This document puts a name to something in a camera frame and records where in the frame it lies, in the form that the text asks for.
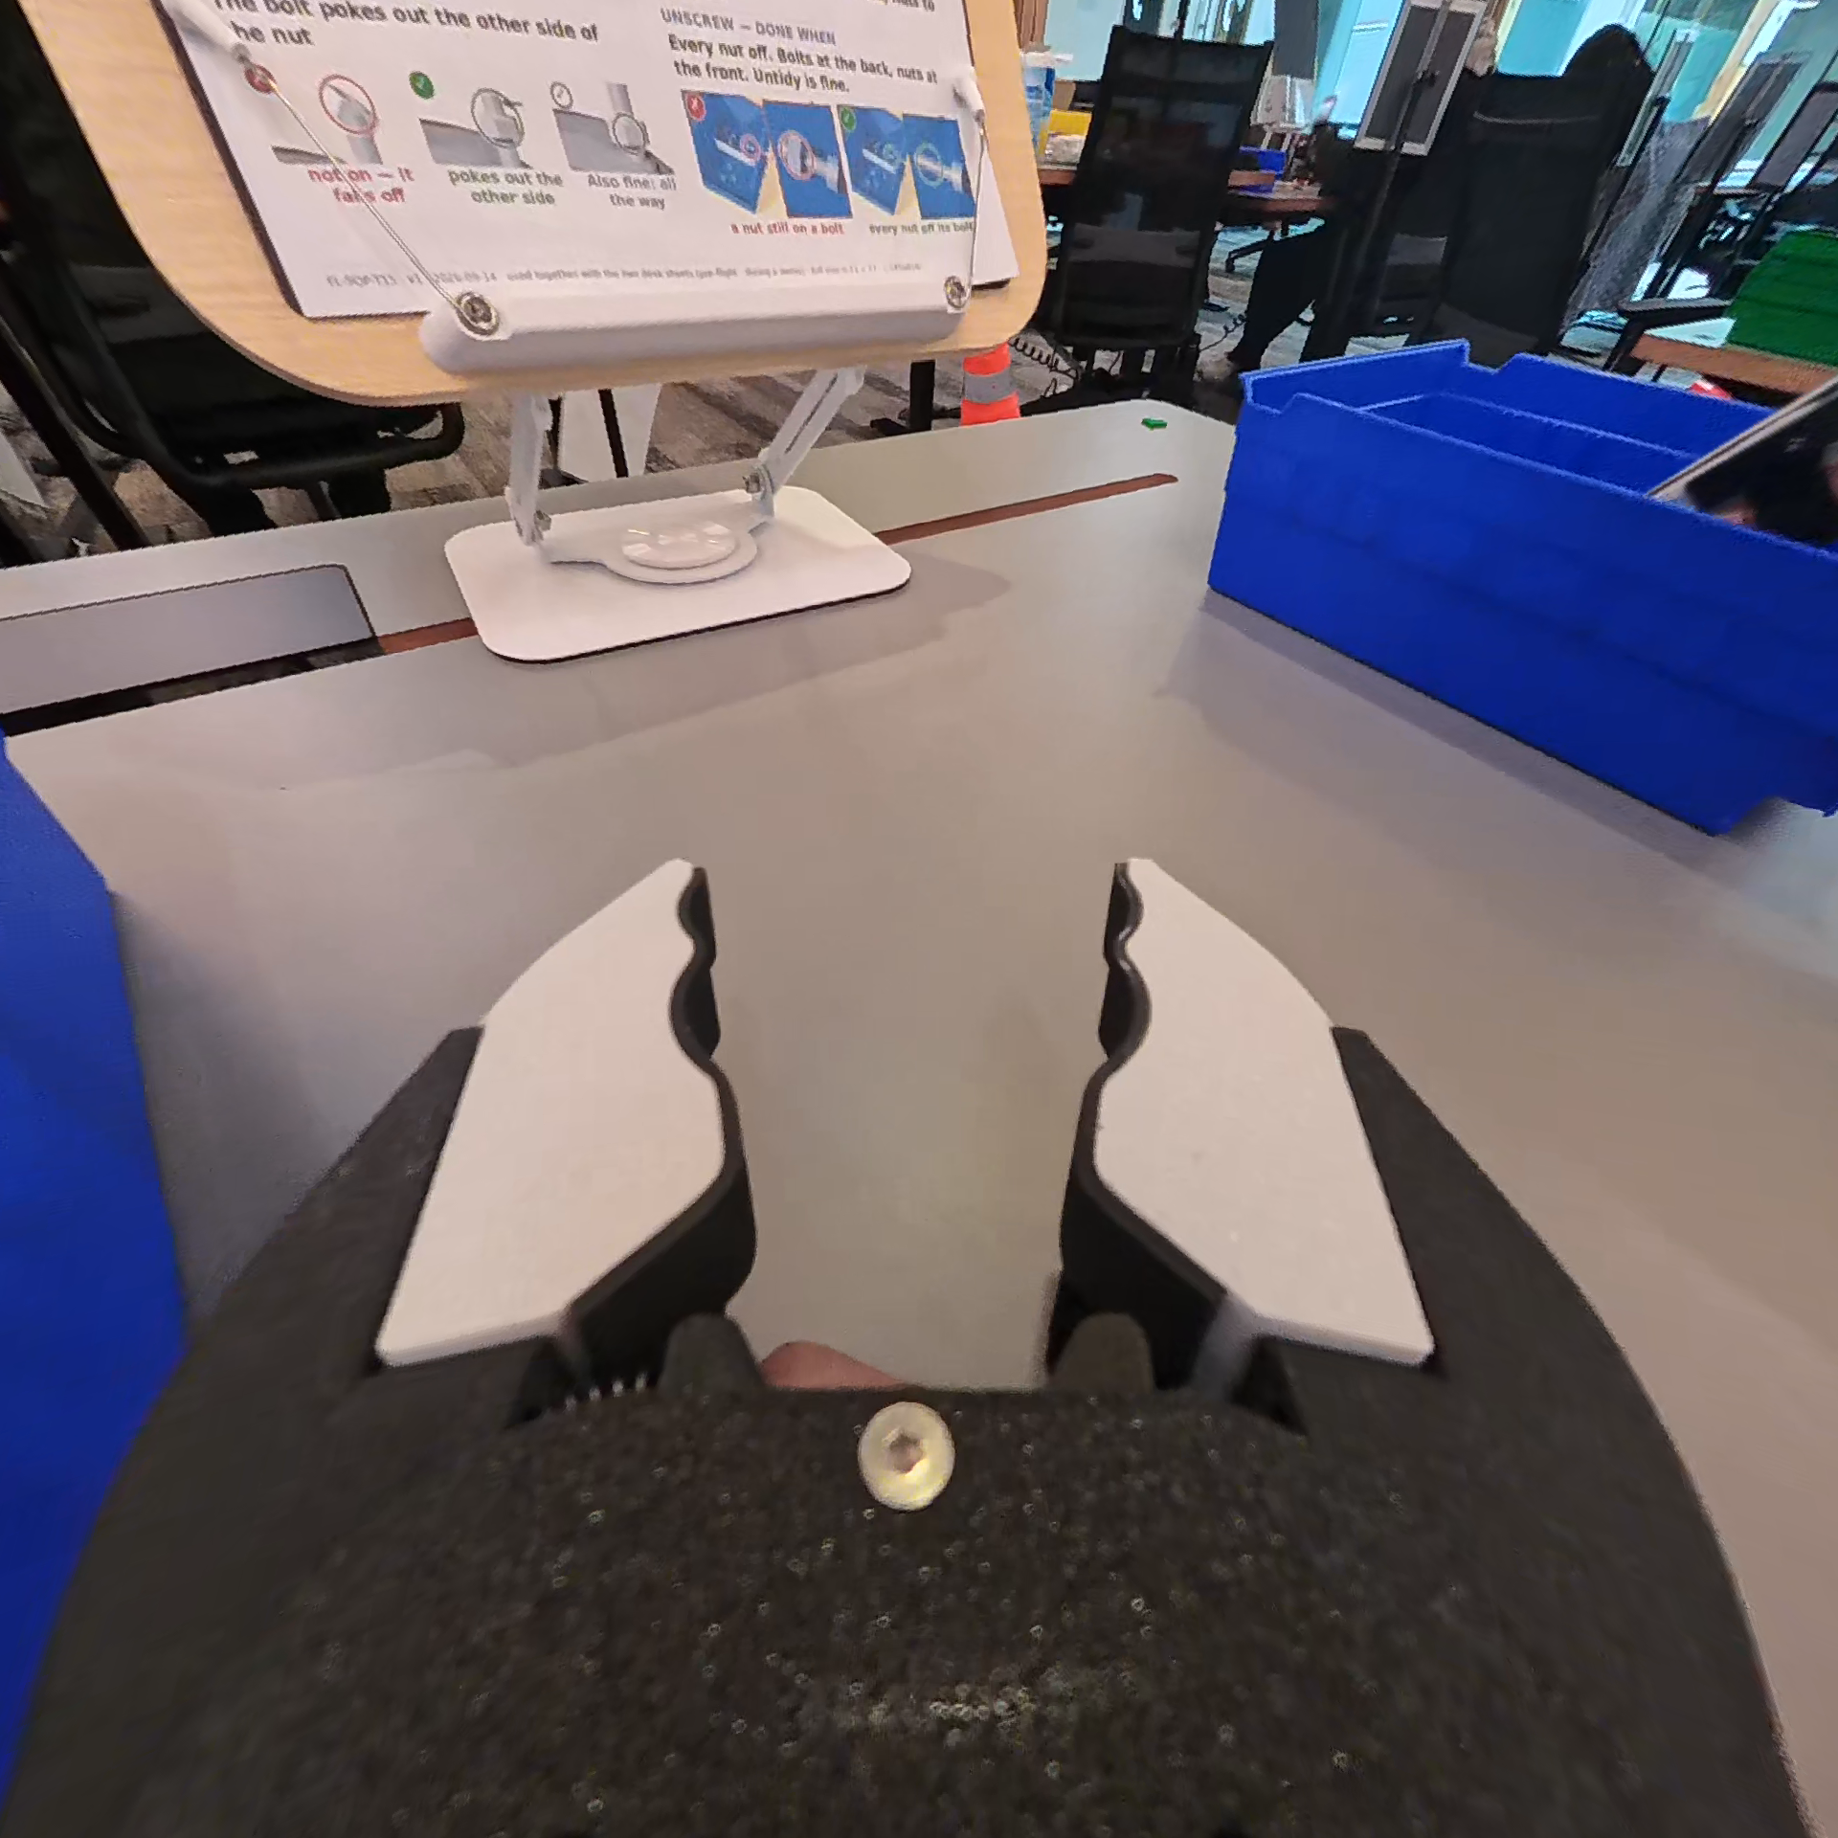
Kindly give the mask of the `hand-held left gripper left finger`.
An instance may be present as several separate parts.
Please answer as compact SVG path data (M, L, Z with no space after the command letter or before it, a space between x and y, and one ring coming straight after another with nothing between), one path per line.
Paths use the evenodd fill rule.
M615 1391L663 1370L677 1323L725 1315L755 1223L714 965L705 869L666 860L493 1002L378 1364L537 1345Z

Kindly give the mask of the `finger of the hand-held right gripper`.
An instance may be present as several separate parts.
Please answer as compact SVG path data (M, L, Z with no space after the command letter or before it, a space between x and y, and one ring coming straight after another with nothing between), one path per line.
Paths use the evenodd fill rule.
M1834 379L1657 488L1711 518L1834 518Z

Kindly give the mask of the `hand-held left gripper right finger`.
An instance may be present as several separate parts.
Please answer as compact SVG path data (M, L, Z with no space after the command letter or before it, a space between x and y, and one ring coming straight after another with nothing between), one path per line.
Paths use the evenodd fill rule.
M1119 1315L1159 1391L1228 1400L1266 1345L1421 1370L1436 1339L1333 1026L1149 857L1112 867L1061 1312Z

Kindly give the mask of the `blue divided storage bin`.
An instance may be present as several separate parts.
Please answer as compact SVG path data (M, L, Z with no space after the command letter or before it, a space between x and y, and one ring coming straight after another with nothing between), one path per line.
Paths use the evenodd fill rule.
M2 760L2 1786L111 1482L187 1342L112 897Z

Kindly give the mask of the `person's left hand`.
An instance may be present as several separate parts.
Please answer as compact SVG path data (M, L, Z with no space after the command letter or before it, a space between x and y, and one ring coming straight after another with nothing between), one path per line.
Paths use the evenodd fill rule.
M897 1373L810 1339L790 1339L766 1350L761 1376L773 1391L897 1393L906 1387Z

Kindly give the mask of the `brown wooden table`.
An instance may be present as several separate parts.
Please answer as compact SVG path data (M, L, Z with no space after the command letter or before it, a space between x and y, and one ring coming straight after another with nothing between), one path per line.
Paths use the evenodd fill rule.
M1755 404L1784 404L1834 383L1834 369L1823 362L1733 345L1728 334L1724 317L1646 332L1631 345L1631 366L1685 370Z

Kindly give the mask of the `green storage bin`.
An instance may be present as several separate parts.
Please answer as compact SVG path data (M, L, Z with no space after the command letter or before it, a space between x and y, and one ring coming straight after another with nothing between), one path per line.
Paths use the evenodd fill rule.
M1834 369L1834 233L1784 236L1731 301L1724 345Z

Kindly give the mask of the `black office chair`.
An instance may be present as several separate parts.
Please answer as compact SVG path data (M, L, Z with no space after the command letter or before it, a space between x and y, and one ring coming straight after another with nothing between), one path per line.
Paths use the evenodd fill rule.
M1268 43L1115 29L1031 328L1071 362L1037 410L1190 402L1197 317Z
M2 325L75 431L146 465L211 536L268 529L266 489L305 494L319 518L387 512L387 475L463 436L456 404L350 404L240 355L105 192L60 213L2 179Z
M1545 355L1583 268L1598 196L1641 110L1651 65L1603 25L1554 76L1462 76L1425 157L1333 145L1336 253L1303 360L1379 332L1466 342L1476 366Z

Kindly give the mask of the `dark flat tablet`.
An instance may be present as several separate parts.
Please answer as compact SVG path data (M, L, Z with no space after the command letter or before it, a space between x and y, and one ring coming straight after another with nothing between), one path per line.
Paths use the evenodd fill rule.
M373 641L344 566L2 618L2 713L142 692Z

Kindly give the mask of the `white instruction board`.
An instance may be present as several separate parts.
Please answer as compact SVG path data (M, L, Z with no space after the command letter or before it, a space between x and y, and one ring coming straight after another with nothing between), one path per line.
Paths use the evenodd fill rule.
M451 376L926 345L1013 284L962 4L164 4L288 302Z

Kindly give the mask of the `instruction sheet on stand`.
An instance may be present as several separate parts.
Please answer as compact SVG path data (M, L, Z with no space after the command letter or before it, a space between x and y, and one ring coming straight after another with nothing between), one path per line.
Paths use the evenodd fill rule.
M987 145L1020 277L980 291L955 334L919 345L822 349L799 358L601 360L490 376L451 376L434 366L419 315L309 321L288 302L164 4L19 4L19 11L112 205L156 273L240 355L319 397L360 404L468 402L493 392L558 397L586 385L871 369L904 358L966 355L1016 334L1045 285L1045 208L1008 4L966 4L966 11L972 74L984 96Z

